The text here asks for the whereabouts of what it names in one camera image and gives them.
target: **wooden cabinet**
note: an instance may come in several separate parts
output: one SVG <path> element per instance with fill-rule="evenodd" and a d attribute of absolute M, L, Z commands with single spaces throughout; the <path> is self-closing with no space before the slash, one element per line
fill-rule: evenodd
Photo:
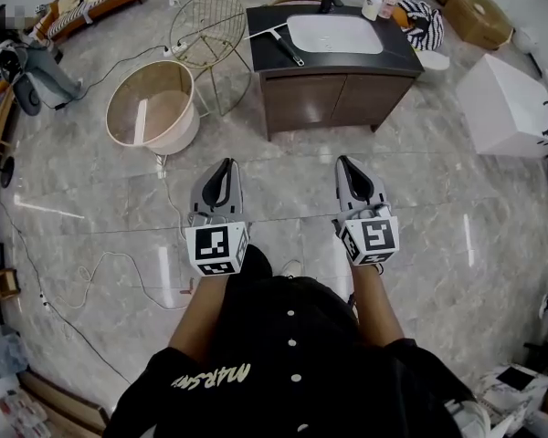
<path fill-rule="evenodd" d="M 312 127 L 369 125 L 377 130 L 414 80 L 375 74 L 262 74 L 268 137 Z"/>

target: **wire chair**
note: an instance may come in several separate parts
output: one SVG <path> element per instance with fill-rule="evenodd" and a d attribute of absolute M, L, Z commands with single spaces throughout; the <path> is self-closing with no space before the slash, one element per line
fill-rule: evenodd
<path fill-rule="evenodd" d="M 174 17 L 171 26 L 169 42 L 174 57 L 189 68 L 201 69 L 195 80 L 209 71 L 219 114 L 222 116 L 243 99 L 251 81 L 251 68 L 236 50 L 245 30 L 246 9 L 239 0 L 189 0 Z M 223 111 L 213 68 L 232 52 L 243 62 L 250 76 L 240 98 Z"/>

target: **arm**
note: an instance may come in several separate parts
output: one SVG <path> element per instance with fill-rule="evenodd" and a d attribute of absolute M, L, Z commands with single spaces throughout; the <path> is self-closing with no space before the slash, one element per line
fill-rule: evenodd
<path fill-rule="evenodd" d="M 178 349 L 198 362 L 206 358 L 226 294 L 227 278 L 201 278 L 168 347 Z"/>
<path fill-rule="evenodd" d="M 359 330 L 372 345 L 384 347 L 404 337 L 375 266 L 352 266 Z"/>

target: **bathroom vanity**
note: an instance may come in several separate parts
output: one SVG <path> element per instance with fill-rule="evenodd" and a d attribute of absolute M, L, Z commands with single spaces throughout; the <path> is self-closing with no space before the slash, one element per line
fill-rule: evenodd
<path fill-rule="evenodd" d="M 248 9 L 249 34 L 277 29 L 299 67 L 271 34 L 250 39 L 268 137 L 285 130 L 369 125 L 376 131 L 423 72 L 393 19 L 369 21 L 355 6 L 318 15 L 317 5 Z"/>

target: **white sink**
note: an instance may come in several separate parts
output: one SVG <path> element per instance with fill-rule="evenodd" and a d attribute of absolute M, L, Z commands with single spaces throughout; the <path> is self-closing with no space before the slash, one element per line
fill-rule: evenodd
<path fill-rule="evenodd" d="M 359 16 L 296 15 L 288 19 L 292 43 L 305 52 L 379 54 L 382 41 Z"/>

